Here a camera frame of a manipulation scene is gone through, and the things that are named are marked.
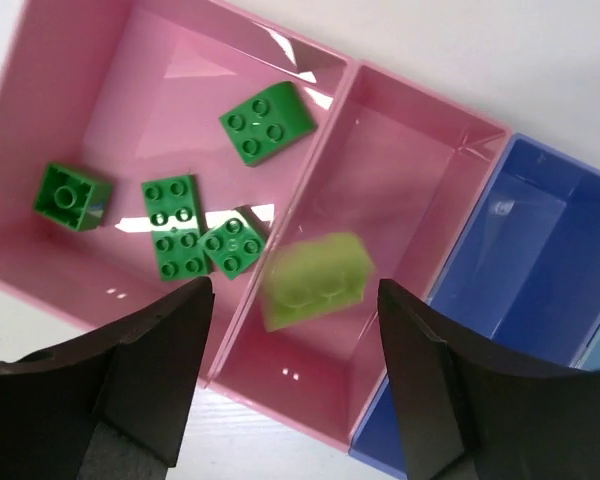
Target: white background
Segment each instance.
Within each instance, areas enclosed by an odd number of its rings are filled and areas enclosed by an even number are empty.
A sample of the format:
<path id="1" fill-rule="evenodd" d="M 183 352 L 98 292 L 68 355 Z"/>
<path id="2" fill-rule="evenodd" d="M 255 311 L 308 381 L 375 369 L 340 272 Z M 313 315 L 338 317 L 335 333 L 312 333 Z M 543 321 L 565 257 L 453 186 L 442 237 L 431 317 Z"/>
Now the white background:
<path id="1" fill-rule="evenodd" d="M 233 0 L 600 167 L 600 0 Z M 0 0 L 0 68 L 23 0 Z M 0 359 L 79 332 L 0 293 Z M 171 480 L 385 478 L 213 394 Z"/>

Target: green block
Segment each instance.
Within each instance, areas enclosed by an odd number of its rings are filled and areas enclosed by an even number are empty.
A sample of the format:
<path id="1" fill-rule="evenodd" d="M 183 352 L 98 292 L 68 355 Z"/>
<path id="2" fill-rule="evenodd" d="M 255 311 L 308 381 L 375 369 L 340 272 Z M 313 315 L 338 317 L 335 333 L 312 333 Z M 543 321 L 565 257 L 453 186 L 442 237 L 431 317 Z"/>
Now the green block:
<path id="1" fill-rule="evenodd" d="M 202 237 L 204 251 L 230 279 L 255 263 L 267 243 L 250 211 L 234 210 L 232 217 Z"/>
<path id="2" fill-rule="evenodd" d="M 292 82 L 263 90 L 224 114 L 220 122 L 250 167 L 316 129 Z"/>
<path id="3" fill-rule="evenodd" d="M 200 243 L 206 231 L 195 180 L 188 175 L 142 184 L 160 278 L 165 281 L 207 275 L 211 264 Z"/>
<path id="4" fill-rule="evenodd" d="M 96 228 L 113 185 L 74 167 L 50 163 L 42 179 L 33 209 L 70 230 Z"/>
<path id="5" fill-rule="evenodd" d="M 352 233 L 291 245 L 271 260 L 264 274 L 267 331 L 362 302 L 373 271 L 362 241 Z"/>

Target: light green block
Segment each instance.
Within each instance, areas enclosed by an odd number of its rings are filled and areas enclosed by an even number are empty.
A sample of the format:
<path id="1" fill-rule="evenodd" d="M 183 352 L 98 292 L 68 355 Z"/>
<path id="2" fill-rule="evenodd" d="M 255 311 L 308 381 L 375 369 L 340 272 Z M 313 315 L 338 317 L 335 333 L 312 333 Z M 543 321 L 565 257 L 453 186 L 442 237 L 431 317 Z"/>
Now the light green block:
<path id="1" fill-rule="evenodd" d="M 264 275 L 267 331 L 362 302 L 373 270 L 362 241 L 352 233 L 287 247 L 274 256 Z"/>

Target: pink container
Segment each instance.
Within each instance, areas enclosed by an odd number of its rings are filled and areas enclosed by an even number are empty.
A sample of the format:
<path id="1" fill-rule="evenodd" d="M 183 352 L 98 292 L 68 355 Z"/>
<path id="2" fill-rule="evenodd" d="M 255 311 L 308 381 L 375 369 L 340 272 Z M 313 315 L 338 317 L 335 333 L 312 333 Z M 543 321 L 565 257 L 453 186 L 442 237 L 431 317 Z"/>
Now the pink container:
<path id="1" fill-rule="evenodd" d="M 273 243 L 353 232 L 376 276 L 361 305 L 274 333 L 265 332 L 254 288 L 211 385 L 347 450 L 386 370 L 378 279 L 426 297 L 510 132 L 369 64 L 328 129 Z"/>
<path id="2" fill-rule="evenodd" d="M 175 289 L 160 281 L 140 190 L 195 174 L 207 222 L 254 207 L 286 212 L 346 86 L 347 58 L 207 0 L 30 0 L 0 86 L 0 287 L 85 329 Z M 242 164 L 218 117 L 292 80 L 321 126 L 257 168 Z M 49 161 L 110 177 L 103 226 L 72 233 L 33 200 Z M 254 283 L 212 275 L 216 304 L 201 376 Z"/>

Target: large pink bin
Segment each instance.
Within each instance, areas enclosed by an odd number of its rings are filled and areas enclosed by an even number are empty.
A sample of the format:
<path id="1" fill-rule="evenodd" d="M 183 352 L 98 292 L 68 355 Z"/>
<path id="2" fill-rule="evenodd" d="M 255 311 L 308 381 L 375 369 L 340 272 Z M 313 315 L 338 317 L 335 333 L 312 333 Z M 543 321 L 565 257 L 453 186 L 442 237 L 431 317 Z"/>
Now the large pink bin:
<path id="1" fill-rule="evenodd" d="M 0 287 L 85 329 L 175 289 L 160 281 L 140 183 L 195 174 L 207 222 L 250 205 L 275 226 L 344 91 L 349 61 L 207 0 L 30 0 L 0 85 Z M 218 117 L 294 81 L 318 132 L 257 168 Z M 72 233 L 33 200 L 49 161 L 115 183 L 103 226 Z M 201 377 L 253 284 L 212 275 L 216 303 Z"/>
<path id="2" fill-rule="evenodd" d="M 347 450 L 385 375 L 378 279 L 426 297 L 510 131 L 365 63 L 328 128 L 274 244 L 359 235 L 377 269 L 364 303 L 266 333 L 254 288 L 211 385 Z"/>

